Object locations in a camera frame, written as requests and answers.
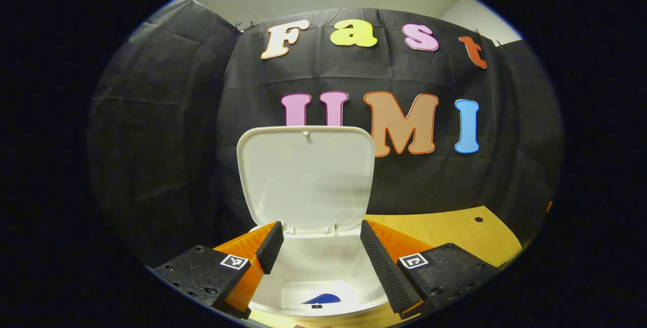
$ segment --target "wooden table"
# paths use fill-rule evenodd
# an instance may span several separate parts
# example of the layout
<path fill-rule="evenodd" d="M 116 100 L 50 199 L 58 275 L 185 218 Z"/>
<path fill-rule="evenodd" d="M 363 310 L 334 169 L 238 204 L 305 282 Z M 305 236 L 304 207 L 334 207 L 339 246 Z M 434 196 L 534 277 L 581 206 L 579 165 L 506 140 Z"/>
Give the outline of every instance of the wooden table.
<path fill-rule="evenodd" d="M 494 266 L 510 261 L 522 249 L 515 234 L 485 206 L 418 215 L 366 215 L 366 219 L 397 229 L 434 247 L 455 243 Z M 254 322 L 274 328 L 294 328 L 296 325 L 304 328 L 386 328 L 403 320 L 386 303 L 369 312 L 325 321 L 302 321 L 252 309 L 248 323 Z"/>

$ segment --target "orange gripper part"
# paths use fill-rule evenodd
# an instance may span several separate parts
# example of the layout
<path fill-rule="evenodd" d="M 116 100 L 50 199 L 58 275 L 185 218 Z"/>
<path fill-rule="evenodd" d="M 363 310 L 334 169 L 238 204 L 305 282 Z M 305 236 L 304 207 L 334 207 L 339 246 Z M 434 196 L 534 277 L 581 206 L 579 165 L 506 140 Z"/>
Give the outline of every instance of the orange gripper part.
<path fill-rule="evenodd" d="M 248 232 L 231 241 L 223 243 L 213 249 L 223 252 L 224 254 L 231 254 L 245 259 L 250 259 L 251 262 L 252 257 L 256 256 L 256 250 L 261 247 L 261 244 L 275 224 L 276 222 L 272 222 L 255 231 Z"/>
<path fill-rule="evenodd" d="M 398 259 L 403 256 L 417 254 L 418 252 L 427 251 L 434 248 L 428 243 L 424 243 L 419 239 L 412 238 L 395 229 L 384 226 L 372 220 L 366 220 L 370 225 L 375 235 L 386 249 L 393 263 L 397 263 Z"/>
<path fill-rule="evenodd" d="M 249 263 L 249 269 L 247 269 L 243 277 L 238 281 L 238 284 L 236 284 L 231 293 L 224 299 L 227 305 L 238 310 L 238 312 L 245 312 L 247 310 L 258 284 L 261 283 L 261 279 L 265 275 L 256 254 L 249 259 Z"/>

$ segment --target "blue object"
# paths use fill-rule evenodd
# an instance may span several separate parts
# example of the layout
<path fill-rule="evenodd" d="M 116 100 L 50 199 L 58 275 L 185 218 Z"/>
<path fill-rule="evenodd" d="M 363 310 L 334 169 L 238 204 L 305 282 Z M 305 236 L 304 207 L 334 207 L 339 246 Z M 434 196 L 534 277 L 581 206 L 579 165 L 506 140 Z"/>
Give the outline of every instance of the blue object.
<path fill-rule="evenodd" d="M 457 100 L 456 108 L 460 111 L 460 140 L 455 150 L 462 154 L 471 154 L 479 150 L 476 142 L 476 112 L 479 104 L 474 101 Z"/>
<path fill-rule="evenodd" d="M 312 298 L 303 304 L 326 304 L 326 303 L 339 303 L 342 301 L 337 295 L 321 294 L 316 298 Z"/>

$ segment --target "black fabric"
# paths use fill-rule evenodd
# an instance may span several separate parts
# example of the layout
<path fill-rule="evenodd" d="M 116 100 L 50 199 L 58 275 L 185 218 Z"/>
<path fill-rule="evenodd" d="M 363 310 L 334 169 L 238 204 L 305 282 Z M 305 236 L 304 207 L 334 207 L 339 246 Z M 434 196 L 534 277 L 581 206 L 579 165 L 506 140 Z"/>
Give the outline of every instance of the black fabric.
<path fill-rule="evenodd" d="M 301 30 L 297 42 L 288 45 L 289 53 L 262 60 L 267 29 L 301 19 L 309 20 L 310 28 Z M 377 44 L 370 49 L 333 44 L 333 25 L 346 19 L 370 22 Z M 428 26 L 440 48 L 435 52 L 409 48 L 402 34 L 402 26 L 409 23 Z M 472 63 L 465 45 L 458 40 L 460 36 L 470 36 L 481 46 L 487 69 Z M 559 137 L 560 129 L 555 121 L 559 118 L 557 103 L 554 96 L 551 98 L 550 83 L 542 77 L 540 64 L 527 57 L 509 59 L 516 56 L 514 52 L 529 52 L 522 49 L 527 49 L 523 42 L 497 48 L 469 29 L 388 10 L 307 12 L 247 29 L 229 61 L 217 118 L 217 159 L 226 207 L 245 228 L 254 225 L 238 176 L 236 144 L 250 128 L 284 125 L 281 98 L 285 95 L 308 93 L 312 102 L 306 109 L 307 124 L 325 125 L 326 107 L 319 95 L 346 91 L 350 98 L 344 104 L 344 125 L 370 132 L 372 113 L 363 102 L 366 93 L 390 91 L 405 114 L 417 95 L 430 93 L 439 98 L 434 120 L 435 151 L 427 155 L 404 151 L 399 155 L 387 138 L 391 153 L 375 159 L 368 213 L 432 213 L 485 204 L 504 222 L 518 224 L 510 227 L 523 237 L 523 244 L 541 224 L 543 215 L 538 206 L 545 210 L 555 189 L 553 181 L 559 172 L 554 162 L 560 152 L 555 137 Z M 454 106 L 459 99 L 479 103 L 480 149 L 473 154 L 454 150 L 460 137 L 460 115 Z M 517 102 L 534 104 L 530 108 Z M 534 128 L 540 126 L 557 128 L 552 128 L 552 133 L 535 132 Z"/>
<path fill-rule="evenodd" d="M 90 109 L 88 161 L 102 211 L 150 266 L 215 243 L 215 115 L 236 38 L 217 14 L 174 0 L 132 33 Z"/>

